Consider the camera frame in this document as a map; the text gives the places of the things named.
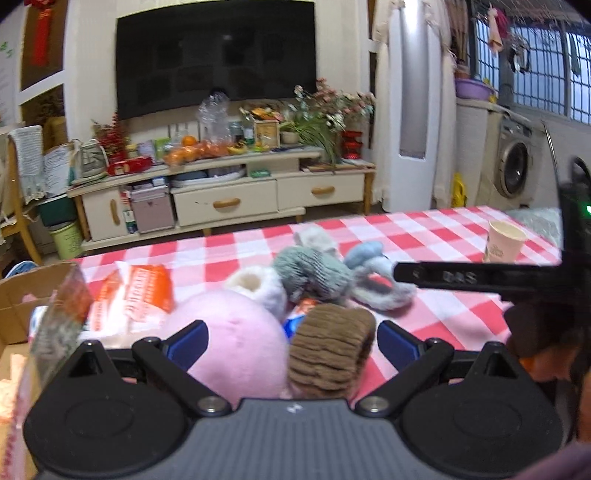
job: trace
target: white curtain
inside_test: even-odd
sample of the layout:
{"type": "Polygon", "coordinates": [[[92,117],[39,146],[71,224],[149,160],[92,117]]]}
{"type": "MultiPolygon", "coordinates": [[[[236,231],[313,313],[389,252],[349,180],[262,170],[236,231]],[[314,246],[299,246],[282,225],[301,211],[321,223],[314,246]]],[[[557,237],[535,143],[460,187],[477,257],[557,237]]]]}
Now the white curtain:
{"type": "Polygon", "coordinates": [[[437,208],[448,208],[456,169],[456,60],[450,50],[452,33],[445,0],[424,0],[424,5],[425,18],[441,40],[441,119],[433,197],[437,208]]]}
{"type": "MultiPolygon", "coordinates": [[[[442,85],[441,122],[433,196],[437,207],[448,207],[451,202],[452,179],[455,170],[456,145],[456,89],[454,83],[455,59],[450,51],[452,42],[449,18],[444,0],[424,0],[426,21],[441,39],[442,85]]],[[[376,70],[376,112],[374,125],[373,160],[376,165],[373,201],[382,200],[384,189],[389,184],[387,167],[392,161],[390,138],[390,53],[389,21],[395,9],[404,7],[403,0],[377,0],[372,38],[379,43],[376,70]]]]}
{"type": "Polygon", "coordinates": [[[372,159],[376,167],[373,203],[382,200],[384,188],[389,183],[387,167],[390,158],[390,52],[388,32],[390,16],[394,9],[402,8],[403,0],[377,0],[375,5],[372,39],[379,43],[378,65],[375,73],[376,108],[372,159]]]}

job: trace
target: tv screen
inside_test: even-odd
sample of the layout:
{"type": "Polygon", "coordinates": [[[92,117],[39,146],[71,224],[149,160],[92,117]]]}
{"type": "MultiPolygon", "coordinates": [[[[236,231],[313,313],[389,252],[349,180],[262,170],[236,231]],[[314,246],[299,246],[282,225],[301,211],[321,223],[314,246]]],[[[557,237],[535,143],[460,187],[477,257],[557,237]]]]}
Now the tv screen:
{"type": "Polygon", "coordinates": [[[316,90],[314,2],[220,0],[120,18],[116,41],[121,119],[231,100],[316,90]]]}

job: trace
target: hanging clothes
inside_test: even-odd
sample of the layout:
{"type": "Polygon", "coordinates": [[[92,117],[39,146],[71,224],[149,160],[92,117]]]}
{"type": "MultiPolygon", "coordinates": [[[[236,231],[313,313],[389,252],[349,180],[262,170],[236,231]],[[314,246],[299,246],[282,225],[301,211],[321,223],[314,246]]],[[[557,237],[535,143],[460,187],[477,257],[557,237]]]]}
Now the hanging clothes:
{"type": "Polygon", "coordinates": [[[456,59],[445,0],[424,0],[424,4],[426,21],[441,41],[441,113],[433,198],[437,208],[448,208],[456,170],[456,59]]]}
{"type": "Polygon", "coordinates": [[[509,37],[509,29],[510,29],[509,19],[502,12],[502,10],[497,9],[495,20],[496,20],[496,27],[499,30],[499,36],[501,37],[501,40],[508,38],[509,37]]]}
{"type": "Polygon", "coordinates": [[[377,0],[375,5],[372,39],[379,43],[378,64],[375,73],[375,116],[372,159],[376,167],[372,203],[378,203],[389,184],[387,168],[390,161],[390,16],[395,9],[404,7],[402,0],[377,0]]]}
{"type": "Polygon", "coordinates": [[[579,44],[577,39],[571,33],[569,34],[570,40],[570,70],[576,77],[581,76],[581,61],[579,57],[579,44]]]}
{"type": "Polygon", "coordinates": [[[488,47],[493,53],[499,53],[503,50],[503,41],[499,33],[499,26],[496,23],[496,8],[488,10],[488,47]]]}

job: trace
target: cabinet door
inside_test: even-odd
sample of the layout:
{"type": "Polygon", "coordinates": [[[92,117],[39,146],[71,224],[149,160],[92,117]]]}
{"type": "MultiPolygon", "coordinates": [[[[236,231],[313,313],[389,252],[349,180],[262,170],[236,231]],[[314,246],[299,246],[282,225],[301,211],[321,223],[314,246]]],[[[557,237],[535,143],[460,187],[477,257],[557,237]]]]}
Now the cabinet door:
{"type": "Polygon", "coordinates": [[[127,235],[119,189],[89,193],[82,202],[94,241],[127,235]]]}
{"type": "Polygon", "coordinates": [[[316,205],[361,202],[363,173],[322,175],[312,173],[277,180],[279,210],[316,205]]]}
{"type": "Polygon", "coordinates": [[[174,195],[180,226],[277,211],[275,180],[212,187],[174,195]]]}

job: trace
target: table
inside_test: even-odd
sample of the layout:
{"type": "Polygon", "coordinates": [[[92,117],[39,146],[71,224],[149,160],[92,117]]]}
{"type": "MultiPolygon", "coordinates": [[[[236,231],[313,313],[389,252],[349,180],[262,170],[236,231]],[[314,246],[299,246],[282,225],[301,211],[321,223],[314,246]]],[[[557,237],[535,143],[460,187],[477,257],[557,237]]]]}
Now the table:
{"type": "MultiPolygon", "coordinates": [[[[360,242],[378,240],[393,261],[478,262],[482,259],[488,222],[507,220],[489,207],[429,210],[416,213],[355,216],[318,222],[345,254],[360,242]]],[[[136,265],[163,264],[171,271],[176,301],[219,288],[235,270],[268,265],[283,248],[294,244],[293,233],[305,225],[185,239],[94,255],[80,260],[89,288],[96,293],[116,261],[136,265]]],[[[518,262],[556,264],[560,251],[538,235],[526,231],[528,241],[518,262]]],[[[420,339],[439,337],[455,348],[479,350],[485,342],[505,341],[508,328],[502,313],[507,305],[496,294],[420,290],[413,305],[400,311],[375,313],[378,321],[392,319],[420,339]]],[[[360,396],[395,375],[396,370],[376,345],[368,364],[360,396]]]]}

